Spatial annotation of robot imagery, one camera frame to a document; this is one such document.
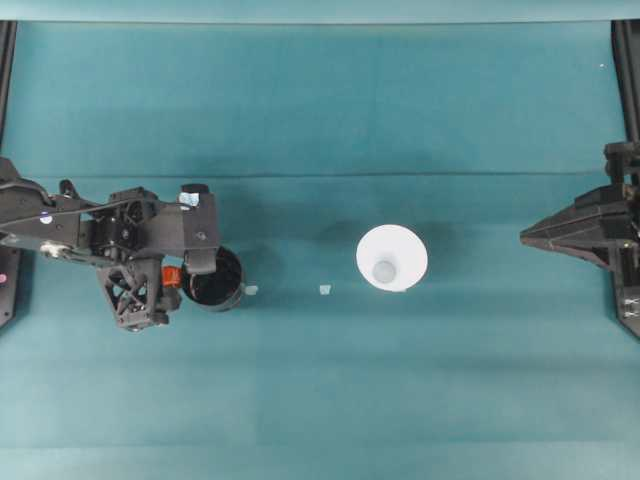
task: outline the robotic arm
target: robotic arm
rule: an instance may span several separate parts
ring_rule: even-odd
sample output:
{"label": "robotic arm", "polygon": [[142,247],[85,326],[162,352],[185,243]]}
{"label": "robotic arm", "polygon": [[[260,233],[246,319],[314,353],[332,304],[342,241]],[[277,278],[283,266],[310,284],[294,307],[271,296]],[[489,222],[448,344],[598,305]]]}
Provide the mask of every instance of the robotic arm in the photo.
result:
{"label": "robotic arm", "polygon": [[[179,288],[215,311],[242,295],[242,267],[220,246],[206,185],[183,185],[173,203],[140,187],[98,204],[81,198],[69,180],[49,195],[0,158],[0,245],[5,254],[35,250],[95,267],[117,325],[133,332],[168,324],[168,312],[180,306]],[[165,256],[181,258],[182,268],[163,268]]]}

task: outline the orange component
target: orange component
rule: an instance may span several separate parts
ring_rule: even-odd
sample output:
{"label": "orange component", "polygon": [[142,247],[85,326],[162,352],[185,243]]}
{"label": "orange component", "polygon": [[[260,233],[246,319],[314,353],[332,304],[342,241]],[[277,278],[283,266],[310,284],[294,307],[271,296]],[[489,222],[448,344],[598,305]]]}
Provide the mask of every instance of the orange component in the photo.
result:
{"label": "orange component", "polygon": [[162,267],[162,286],[178,288],[180,285],[182,285],[182,270],[172,265]]}

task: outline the cable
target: cable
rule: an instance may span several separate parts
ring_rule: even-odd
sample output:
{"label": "cable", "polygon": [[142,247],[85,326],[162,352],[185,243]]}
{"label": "cable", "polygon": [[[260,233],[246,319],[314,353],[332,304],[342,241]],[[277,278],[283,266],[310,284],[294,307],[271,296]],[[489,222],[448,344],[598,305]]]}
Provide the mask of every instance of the cable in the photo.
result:
{"label": "cable", "polygon": [[134,203],[134,202],[145,202],[145,203],[153,203],[153,204],[161,203],[163,206],[175,206],[175,207],[181,207],[181,208],[184,207],[184,208],[188,208],[189,210],[193,208],[190,205],[180,203],[180,202],[163,202],[162,200],[157,200],[152,198],[135,198],[135,199],[127,199],[127,200],[118,200],[117,202],[105,203],[104,205],[97,205],[95,207],[77,208],[75,210],[66,210],[63,212],[47,212],[44,214],[41,213],[39,215],[31,215],[29,217],[16,218],[14,220],[9,220],[8,222],[0,223],[0,230],[4,230],[6,227],[15,225],[17,223],[40,220],[43,217],[56,218],[56,217],[62,217],[64,215],[82,215],[83,213],[91,213],[91,212],[98,212],[100,210],[108,210],[110,208],[115,208],[120,205],[125,205],[127,203]]}

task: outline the white cone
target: white cone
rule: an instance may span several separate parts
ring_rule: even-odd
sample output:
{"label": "white cone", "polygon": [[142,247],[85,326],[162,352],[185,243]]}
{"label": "white cone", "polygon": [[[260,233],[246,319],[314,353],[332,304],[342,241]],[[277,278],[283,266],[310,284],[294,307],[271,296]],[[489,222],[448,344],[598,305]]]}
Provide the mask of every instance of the white cone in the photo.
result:
{"label": "white cone", "polygon": [[424,243],[411,230],[380,225],[362,237],[356,261],[362,276],[374,287],[404,292],[424,276],[429,258]]}

